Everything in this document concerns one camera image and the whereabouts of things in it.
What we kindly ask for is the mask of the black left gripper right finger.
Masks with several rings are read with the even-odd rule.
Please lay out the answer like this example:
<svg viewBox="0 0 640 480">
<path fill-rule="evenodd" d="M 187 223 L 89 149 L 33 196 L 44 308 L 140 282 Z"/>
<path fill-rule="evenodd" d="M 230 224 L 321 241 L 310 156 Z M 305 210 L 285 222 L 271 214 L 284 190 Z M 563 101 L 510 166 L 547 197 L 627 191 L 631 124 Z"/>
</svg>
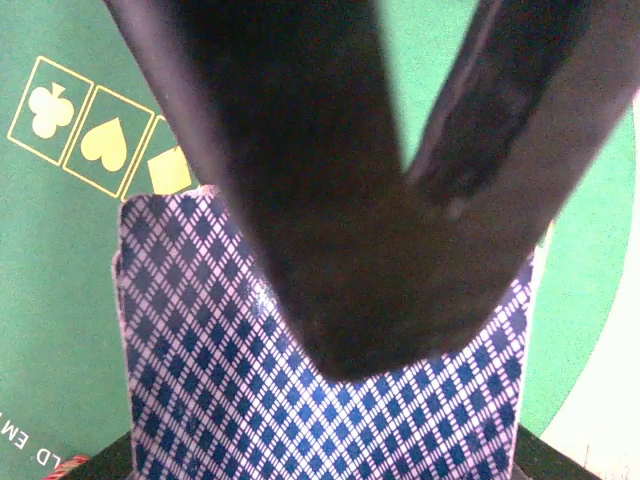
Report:
<svg viewBox="0 0 640 480">
<path fill-rule="evenodd" d="M 514 479 L 600 480 L 600 477 L 519 424 L 514 450 Z"/>
</svg>

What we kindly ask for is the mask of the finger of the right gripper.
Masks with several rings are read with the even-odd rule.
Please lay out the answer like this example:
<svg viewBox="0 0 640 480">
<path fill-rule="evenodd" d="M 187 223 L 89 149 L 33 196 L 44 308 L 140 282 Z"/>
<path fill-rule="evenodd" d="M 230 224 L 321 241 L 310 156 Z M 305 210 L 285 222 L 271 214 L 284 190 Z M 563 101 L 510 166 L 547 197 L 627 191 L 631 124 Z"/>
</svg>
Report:
<svg viewBox="0 0 640 480">
<path fill-rule="evenodd" d="M 371 1 L 107 5 L 200 180 L 330 380 L 464 348 L 530 250 L 402 173 Z"/>
<path fill-rule="evenodd" d="M 635 1 L 483 1 L 409 178 L 457 249 L 527 250 L 639 87 Z"/>
</svg>

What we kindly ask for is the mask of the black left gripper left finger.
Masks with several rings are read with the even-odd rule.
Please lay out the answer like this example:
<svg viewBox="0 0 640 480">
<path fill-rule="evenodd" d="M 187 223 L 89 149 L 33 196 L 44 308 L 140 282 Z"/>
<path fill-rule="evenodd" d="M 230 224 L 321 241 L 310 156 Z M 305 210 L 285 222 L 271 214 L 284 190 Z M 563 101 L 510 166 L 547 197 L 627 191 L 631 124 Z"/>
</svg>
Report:
<svg viewBox="0 0 640 480">
<path fill-rule="evenodd" d="M 127 432 L 84 464 L 72 469 L 62 480 L 134 479 L 131 433 Z"/>
</svg>

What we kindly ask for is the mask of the poker chip stack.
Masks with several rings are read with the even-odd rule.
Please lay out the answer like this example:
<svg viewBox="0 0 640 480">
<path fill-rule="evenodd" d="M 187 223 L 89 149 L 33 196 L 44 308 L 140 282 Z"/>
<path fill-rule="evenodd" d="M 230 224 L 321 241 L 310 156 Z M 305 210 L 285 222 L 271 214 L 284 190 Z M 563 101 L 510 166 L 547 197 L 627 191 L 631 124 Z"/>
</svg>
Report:
<svg viewBox="0 0 640 480">
<path fill-rule="evenodd" d="M 73 470 L 87 463 L 89 459 L 90 457 L 85 454 L 74 455 L 57 465 L 43 480 L 60 480 Z"/>
</svg>

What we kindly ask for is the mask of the deck of grey cards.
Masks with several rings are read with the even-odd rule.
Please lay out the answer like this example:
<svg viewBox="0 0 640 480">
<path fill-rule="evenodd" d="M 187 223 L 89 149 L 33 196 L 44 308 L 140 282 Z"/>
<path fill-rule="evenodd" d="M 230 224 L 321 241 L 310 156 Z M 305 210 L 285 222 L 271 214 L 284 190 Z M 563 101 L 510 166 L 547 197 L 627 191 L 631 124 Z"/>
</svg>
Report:
<svg viewBox="0 0 640 480">
<path fill-rule="evenodd" d="M 218 194 L 134 196 L 119 240 L 133 478 L 510 477 L 530 265 L 460 353 L 335 383 L 293 342 Z"/>
</svg>

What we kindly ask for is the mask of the round green poker mat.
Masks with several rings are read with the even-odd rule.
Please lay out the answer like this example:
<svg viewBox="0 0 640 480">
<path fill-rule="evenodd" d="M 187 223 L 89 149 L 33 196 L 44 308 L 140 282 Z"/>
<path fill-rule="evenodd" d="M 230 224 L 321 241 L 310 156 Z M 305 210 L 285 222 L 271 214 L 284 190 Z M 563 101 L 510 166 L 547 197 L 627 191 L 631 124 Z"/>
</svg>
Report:
<svg viewBox="0 0 640 480">
<path fill-rule="evenodd" d="M 129 427 L 111 276 L 119 201 L 68 174 L 73 127 L 31 131 L 30 91 L 156 103 L 98 1 L 1 5 L 1 475 L 39 479 Z M 627 116 L 555 223 L 522 423 L 604 478 L 639 475 L 639 170 Z"/>
</svg>

